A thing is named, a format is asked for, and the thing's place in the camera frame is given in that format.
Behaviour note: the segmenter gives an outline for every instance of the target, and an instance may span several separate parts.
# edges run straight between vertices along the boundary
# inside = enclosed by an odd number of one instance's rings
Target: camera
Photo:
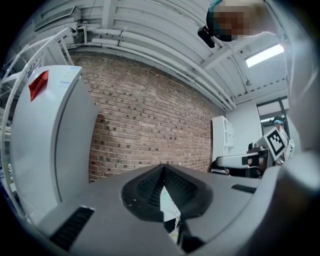
[[[212,36],[210,35],[209,29],[204,26],[199,28],[198,36],[210,47],[215,48],[216,44]]]

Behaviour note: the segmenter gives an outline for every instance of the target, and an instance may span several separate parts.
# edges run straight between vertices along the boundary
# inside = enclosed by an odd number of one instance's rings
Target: pipe
[[[233,107],[236,107],[236,105],[234,104],[232,99],[229,97],[229,95],[222,89],[222,87],[216,82],[216,80],[212,76],[210,76],[206,71],[204,71],[198,64],[194,63],[192,60],[184,56],[182,53],[178,52],[175,49],[172,49],[171,47],[165,45],[164,43],[161,43],[159,41],[156,41],[144,35],[123,31],[123,30],[117,30],[117,29],[102,29],[102,28],[93,29],[92,28],[90,29],[90,31],[99,35],[112,35],[112,36],[119,36],[122,38],[130,38],[130,39],[138,40],[140,42],[144,42],[152,46],[158,47],[172,54],[173,56],[177,57],[178,59],[182,60],[183,62],[187,63],[192,68],[194,68],[196,71],[198,71],[202,76],[204,76],[208,81],[210,81],[222,93],[222,95],[229,101],[229,103],[233,105]],[[230,108],[231,110],[232,107],[229,105],[229,103],[226,102],[228,108]]]
[[[67,45],[67,48],[68,49],[76,49],[76,48],[79,48],[81,46],[86,46],[86,44],[84,43],[74,43],[74,44],[68,44]]]
[[[176,62],[175,60],[166,57],[154,50],[130,43],[130,42],[124,42],[124,41],[120,41],[120,40],[114,40],[114,39],[102,39],[102,38],[93,38],[92,39],[93,43],[96,44],[107,44],[107,45],[112,45],[112,46],[121,46],[124,48],[128,48],[131,50],[135,50],[144,54],[148,54],[150,56],[156,57],[159,60],[162,60],[166,63],[171,64],[172,66],[184,71],[185,73],[191,75],[192,77],[197,77],[196,74],[192,73],[191,71],[189,71],[185,66],[181,65],[180,63]],[[223,99],[220,94],[212,88],[212,86],[210,86],[207,82],[205,82],[203,79],[201,79],[200,77],[197,78],[198,81],[200,82],[201,80],[201,84],[203,84],[210,92],[212,92],[218,99],[220,99],[228,108],[231,108],[231,106],[228,104],[227,101],[225,101],[225,99]]]
[[[84,28],[83,33],[84,33],[84,43],[87,44],[88,43],[87,27]]]
[[[124,47],[120,47],[120,46],[116,46],[116,45],[112,45],[112,44],[101,44],[101,43],[94,43],[94,42],[89,42],[87,44],[88,46],[101,46],[101,47],[106,47],[106,48],[110,48],[110,49],[116,49],[116,50],[120,50],[120,51],[123,51],[123,52],[127,52],[127,53],[131,53],[131,54],[134,54],[134,55],[137,55],[137,56],[141,56],[145,59],[148,59],[150,61],[153,61],[155,63],[158,63],[164,67],[166,67],[167,69],[170,69],[172,70],[173,72],[177,73],[178,75],[180,75],[181,77],[185,78],[186,80],[189,80],[191,83],[193,83],[195,86],[192,85],[193,88],[195,88],[196,90],[199,89],[199,87],[201,88],[201,90],[203,90],[204,93],[206,93],[206,96],[212,100],[213,102],[216,102],[218,104],[221,105],[221,107],[223,107],[224,109],[226,108],[218,99],[214,98],[213,95],[207,91],[205,88],[203,88],[200,84],[198,84],[195,80],[193,80],[192,78],[190,78],[189,76],[183,74],[182,72],[178,71],[177,69],[175,69],[174,67],[156,59],[156,58],[153,58],[149,55],[146,55],[146,54],[143,54],[139,51],[136,51],[136,50],[132,50],[132,49],[128,49],[128,48],[124,48]]]
[[[96,28],[99,29],[101,26],[99,24],[89,24],[89,23],[80,23],[78,24],[80,27],[78,27],[78,30],[83,30],[84,27],[91,27],[91,28]]]

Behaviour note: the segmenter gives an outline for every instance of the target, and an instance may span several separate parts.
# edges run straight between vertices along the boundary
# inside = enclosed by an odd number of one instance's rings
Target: white cabinet
[[[35,225],[88,186],[90,144],[98,115],[81,67],[39,67],[27,84],[46,70],[47,84],[33,101],[29,87],[22,90],[10,144],[16,191]]]
[[[228,119],[218,116],[212,119],[212,133],[212,161],[215,161],[217,157],[229,155],[230,148],[234,146],[234,128]]]

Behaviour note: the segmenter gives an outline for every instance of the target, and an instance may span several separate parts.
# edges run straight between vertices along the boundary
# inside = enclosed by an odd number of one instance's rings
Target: black mesh
[[[156,171],[137,185],[137,194],[145,199],[149,205],[160,209],[160,194],[164,187],[163,169]]]
[[[171,165],[160,164],[124,185],[123,204],[143,221],[163,222],[160,194],[164,186],[185,220],[201,216],[213,199],[211,188],[203,181]]]
[[[198,192],[197,186],[167,168],[164,184],[178,208],[186,205]]]
[[[86,207],[78,208],[53,234],[50,240],[60,248],[68,251],[94,212],[93,209]]]

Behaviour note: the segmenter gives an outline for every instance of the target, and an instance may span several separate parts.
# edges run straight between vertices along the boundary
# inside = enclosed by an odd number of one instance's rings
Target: person
[[[284,152],[286,152],[287,148],[288,148],[289,137],[285,131],[284,119],[282,118],[282,116],[276,115],[273,118],[273,125],[277,128],[277,130],[279,132],[279,135],[280,135],[280,137],[284,143],[284,146],[285,146]],[[278,166],[283,165],[285,161],[286,161],[286,159],[285,159],[285,153],[284,153],[275,161],[275,165],[278,165]]]

